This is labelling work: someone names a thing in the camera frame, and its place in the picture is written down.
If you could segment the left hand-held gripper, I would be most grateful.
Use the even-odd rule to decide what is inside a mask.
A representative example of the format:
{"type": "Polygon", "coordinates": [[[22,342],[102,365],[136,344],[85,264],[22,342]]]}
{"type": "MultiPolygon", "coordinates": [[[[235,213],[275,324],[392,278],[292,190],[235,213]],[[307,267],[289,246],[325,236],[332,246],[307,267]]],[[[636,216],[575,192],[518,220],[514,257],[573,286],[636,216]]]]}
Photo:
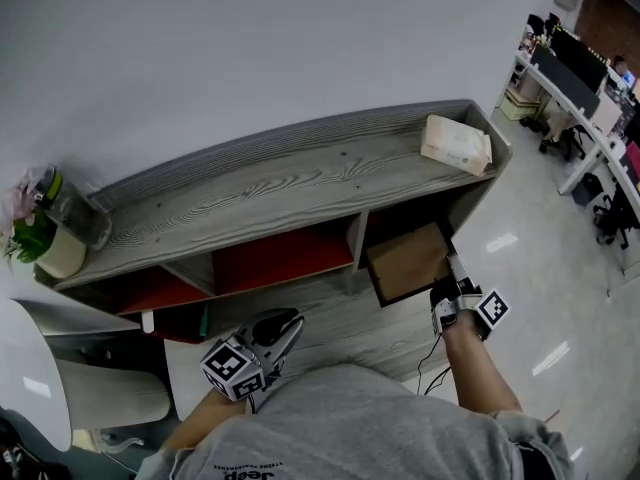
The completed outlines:
{"type": "Polygon", "coordinates": [[[231,402],[245,402],[256,413],[267,390],[281,377],[286,356],[299,339],[305,318],[295,308],[276,308],[257,315],[252,343],[274,345],[258,354],[235,335],[219,339],[200,360],[209,384],[231,402]]]}

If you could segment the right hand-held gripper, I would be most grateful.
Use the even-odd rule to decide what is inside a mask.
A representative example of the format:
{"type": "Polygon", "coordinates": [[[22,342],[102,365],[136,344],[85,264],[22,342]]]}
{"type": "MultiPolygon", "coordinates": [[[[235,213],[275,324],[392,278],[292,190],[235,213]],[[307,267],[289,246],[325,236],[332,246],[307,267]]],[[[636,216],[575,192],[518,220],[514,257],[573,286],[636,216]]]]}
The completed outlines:
{"type": "Polygon", "coordinates": [[[453,278],[437,281],[430,291],[431,318],[436,337],[453,325],[461,311],[474,314],[475,326],[482,341],[511,312],[511,305],[496,290],[484,293],[475,286],[457,253],[447,256],[453,278]]]}

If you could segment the grey wooden shelf unit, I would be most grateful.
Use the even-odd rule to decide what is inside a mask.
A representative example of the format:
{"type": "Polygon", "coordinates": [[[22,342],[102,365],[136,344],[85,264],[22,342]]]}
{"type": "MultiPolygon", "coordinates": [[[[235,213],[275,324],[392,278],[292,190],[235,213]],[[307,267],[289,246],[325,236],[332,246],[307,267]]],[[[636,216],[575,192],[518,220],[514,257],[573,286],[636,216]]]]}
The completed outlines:
{"type": "Polygon", "coordinates": [[[233,140],[145,171],[97,202],[106,245],[81,270],[35,280],[141,327],[141,314],[202,309],[221,298],[326,272],[351,280],[365,249],[437,222],[452,238],[512,155],[470,100],[401,105],[303,122],[233,140]],[[480,176],[423,157],[430,115],[489,135],[480,176]]]}

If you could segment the person's left forearm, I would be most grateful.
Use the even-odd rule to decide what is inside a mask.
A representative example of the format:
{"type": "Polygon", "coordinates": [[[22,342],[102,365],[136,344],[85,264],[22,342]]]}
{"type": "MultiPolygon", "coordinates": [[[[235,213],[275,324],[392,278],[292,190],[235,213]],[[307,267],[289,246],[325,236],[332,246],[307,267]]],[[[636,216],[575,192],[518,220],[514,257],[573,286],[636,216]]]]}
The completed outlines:
{"type": "Polygon", "coordinates": [[[231,401],[217,390],[211,390],[182,421],[161,446],[162,450],[193,449],[227,420],[243,415],[244,401],[231,401]]]}

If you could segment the person's right forearm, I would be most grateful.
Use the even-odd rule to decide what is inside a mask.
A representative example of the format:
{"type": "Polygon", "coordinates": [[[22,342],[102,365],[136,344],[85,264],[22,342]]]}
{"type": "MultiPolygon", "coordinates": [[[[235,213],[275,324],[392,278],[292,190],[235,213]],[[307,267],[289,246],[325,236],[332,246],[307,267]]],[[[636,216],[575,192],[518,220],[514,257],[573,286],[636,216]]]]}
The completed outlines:
{"type": "Polygon", "coordinates": [[[459,312],[442,336],[461,407],[481,414],[522,411],[479,336],[473,311],[459,312]]]}

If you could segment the grey wooden desk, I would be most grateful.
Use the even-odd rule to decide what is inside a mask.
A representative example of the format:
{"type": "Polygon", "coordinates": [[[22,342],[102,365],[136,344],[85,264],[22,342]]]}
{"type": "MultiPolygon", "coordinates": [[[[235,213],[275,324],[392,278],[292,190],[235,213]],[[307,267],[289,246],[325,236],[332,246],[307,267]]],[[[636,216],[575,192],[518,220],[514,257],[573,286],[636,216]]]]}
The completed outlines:
{"type": "Polygon", "coordinates": [[[360,365],[405,382],[425,379],[445,362],[444,346],[433,333],[428,293],[382,307],[366,271],[356,273],[350,289],[341,274],[323,274],[218,299],[210,311],[210,340],[199,345],[166,342],[170,386],[180,419],[210,390],[199,362],[215,340],[236,330],[250,315],[272,308],[296,308],[305,318],[277,387],[306,371],[335,364],[360,365]]]}

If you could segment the long white office desk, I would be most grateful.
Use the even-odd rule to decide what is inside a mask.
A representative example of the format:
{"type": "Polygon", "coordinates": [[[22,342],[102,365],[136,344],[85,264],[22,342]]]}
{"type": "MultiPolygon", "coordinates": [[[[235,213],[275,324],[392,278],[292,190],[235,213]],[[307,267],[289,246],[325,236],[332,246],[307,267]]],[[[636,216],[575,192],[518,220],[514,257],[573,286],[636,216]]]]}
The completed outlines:
{"type": "Polygon", "coordinates": [[[559,186],[558,192],[561,195],[570,192],[587,172],[590,172],[604,159],[607,159],[627,199],[633,205],[640,206],[640,192],[629,177],[628,168],[621,163],[621,160],[626,154],[626,146],[623,141],[613,133],[605,135],[601,132],[593,121],[585,115],[584,110],[578,109],[569,98],[564,95],[561,89],[540,71],[539,65],[531,64],[530,60],[531,56],[522,51],[517,51],[515,54],[515,62],[523,64],[526,67],[526,71],[556,100],[564,111],[568,112],[586,129],[588,135],[594,141],[593,148],[585,154],[585,158],[559,186]]]}

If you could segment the dark desk divider panel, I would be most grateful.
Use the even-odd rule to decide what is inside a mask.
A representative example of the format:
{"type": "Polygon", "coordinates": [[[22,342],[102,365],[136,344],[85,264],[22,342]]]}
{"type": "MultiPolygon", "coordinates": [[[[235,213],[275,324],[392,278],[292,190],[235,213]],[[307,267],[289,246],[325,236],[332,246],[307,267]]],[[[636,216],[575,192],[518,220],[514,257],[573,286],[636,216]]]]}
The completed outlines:
{"type": "Polygon", "coordinates": [[[547,48],[537,47],[531,55],[528,71],[541,78],[540,84],[554,95],[561,95],[577,112],[590,120],[600,99],[587,84],[547,48]]]}

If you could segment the person's grey shirt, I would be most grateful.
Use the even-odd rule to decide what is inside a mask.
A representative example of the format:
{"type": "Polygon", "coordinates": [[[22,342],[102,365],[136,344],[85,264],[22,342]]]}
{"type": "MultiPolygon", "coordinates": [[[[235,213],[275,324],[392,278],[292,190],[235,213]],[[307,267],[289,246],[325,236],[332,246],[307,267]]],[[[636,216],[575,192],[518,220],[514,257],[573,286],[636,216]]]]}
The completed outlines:
{"type": "Polygon", "coordinates": [[[146,458],[136,480],[574,480],[574,466],[540,420],[479,414],[338,365],[286,384],[197,445],[146,458]]]}

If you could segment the white tissue packet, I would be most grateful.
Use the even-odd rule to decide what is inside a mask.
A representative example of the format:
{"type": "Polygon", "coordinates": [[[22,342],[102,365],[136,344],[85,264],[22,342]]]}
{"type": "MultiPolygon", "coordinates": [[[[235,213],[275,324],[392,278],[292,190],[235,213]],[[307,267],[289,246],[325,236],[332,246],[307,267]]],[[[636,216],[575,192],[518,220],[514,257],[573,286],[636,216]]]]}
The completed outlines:
{"type": "Polygon", "coordinates": [[[438,115],[430,115],[426,120],[420,154],[474,176],[482,175],[493,162],[488,134],[438,115]]]}

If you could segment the dark trash bin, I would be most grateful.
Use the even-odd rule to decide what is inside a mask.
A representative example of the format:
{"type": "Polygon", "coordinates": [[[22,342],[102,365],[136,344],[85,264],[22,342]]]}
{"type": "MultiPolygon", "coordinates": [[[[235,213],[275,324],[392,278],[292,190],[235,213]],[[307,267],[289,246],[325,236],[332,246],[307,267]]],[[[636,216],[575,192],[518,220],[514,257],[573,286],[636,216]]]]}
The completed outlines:
{"type": "Polygon", "coordinates": [[[586,207],[603,192],[603,186],[597,175],[586,173],[571,191],[573,201],[586,207]]]}

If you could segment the black office chair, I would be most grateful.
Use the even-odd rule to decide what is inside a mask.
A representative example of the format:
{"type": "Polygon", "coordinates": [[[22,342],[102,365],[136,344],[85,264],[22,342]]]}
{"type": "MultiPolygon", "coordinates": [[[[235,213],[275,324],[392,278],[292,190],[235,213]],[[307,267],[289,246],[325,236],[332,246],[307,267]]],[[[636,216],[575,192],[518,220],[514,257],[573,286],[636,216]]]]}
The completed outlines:
{"type": "Polygon", "coordinates": [[[620,236],[620,248],[626,250],[629,247],[626,232],[640,229],[640,221],[619,184],[615,186],[614,196],[604,195],[603,201],[602,205],[593,207],[596,240],[599,244],[611,245],[620,236]]]}

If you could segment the white storage crate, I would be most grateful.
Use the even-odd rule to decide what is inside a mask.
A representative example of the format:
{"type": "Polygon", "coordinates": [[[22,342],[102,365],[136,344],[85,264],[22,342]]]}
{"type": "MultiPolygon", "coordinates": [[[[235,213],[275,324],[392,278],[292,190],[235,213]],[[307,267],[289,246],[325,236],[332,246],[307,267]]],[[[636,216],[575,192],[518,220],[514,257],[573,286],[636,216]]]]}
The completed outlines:
{"type": "Polygon", "coordinates": [[[522,98],[517,92],[507,88],[498,106],[499,110],[510,121],[519,121],[536,114],[540,102],[522,98]]]}

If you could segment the clear glass jar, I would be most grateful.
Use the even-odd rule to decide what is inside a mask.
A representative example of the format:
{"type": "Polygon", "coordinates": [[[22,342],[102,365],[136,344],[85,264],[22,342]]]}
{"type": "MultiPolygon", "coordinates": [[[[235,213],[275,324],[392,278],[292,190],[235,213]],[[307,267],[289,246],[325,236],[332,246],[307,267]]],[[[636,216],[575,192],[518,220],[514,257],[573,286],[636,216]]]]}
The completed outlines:
{"type": "Polygon", "coordinates": [[[91,203],[56,166],[47,166],[34,187],[34,199],[59,227],[92,250],[102,249],[112,231],[110,216],[91,203]]]}

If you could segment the white pot with flowers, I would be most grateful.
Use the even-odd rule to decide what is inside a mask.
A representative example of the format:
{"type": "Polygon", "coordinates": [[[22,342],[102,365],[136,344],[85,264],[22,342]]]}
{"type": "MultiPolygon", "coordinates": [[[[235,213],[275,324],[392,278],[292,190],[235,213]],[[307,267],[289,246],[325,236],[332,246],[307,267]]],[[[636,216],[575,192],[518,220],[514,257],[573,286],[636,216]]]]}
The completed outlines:
{"type": "Polygon", "coordinates": [[[57,280],[76,274],[87,254],[86,245],[47,213],[48,196],[61,185],[55,169],[36,167],[0,194],[0,256],[34,264],[57,280]]]}

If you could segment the large black monitor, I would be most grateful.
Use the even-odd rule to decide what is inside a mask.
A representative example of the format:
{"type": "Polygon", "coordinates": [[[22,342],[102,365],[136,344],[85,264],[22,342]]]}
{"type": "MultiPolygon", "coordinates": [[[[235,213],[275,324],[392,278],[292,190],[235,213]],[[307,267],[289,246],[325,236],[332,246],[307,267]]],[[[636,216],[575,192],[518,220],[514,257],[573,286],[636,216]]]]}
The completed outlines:
{"type": "Polygon", "coordinates": [[[592,92],[599,92],[603,81],[608,77],[608,66],[601,56],[562,27],[554,29],[550,48],[556,58],[592,92]]]}

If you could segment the white round table top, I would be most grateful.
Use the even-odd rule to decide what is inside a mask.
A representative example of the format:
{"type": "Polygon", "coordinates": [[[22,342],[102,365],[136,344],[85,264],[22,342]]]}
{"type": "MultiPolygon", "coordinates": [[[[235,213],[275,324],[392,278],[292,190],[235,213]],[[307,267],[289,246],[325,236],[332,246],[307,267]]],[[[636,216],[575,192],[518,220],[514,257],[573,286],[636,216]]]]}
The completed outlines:
{"type": "Polygon", "coordinates": [[[0,300],[0,407],[24,417],[57,450],[72,445],[72,427],[56,359],[18,302],[0,300]]]}

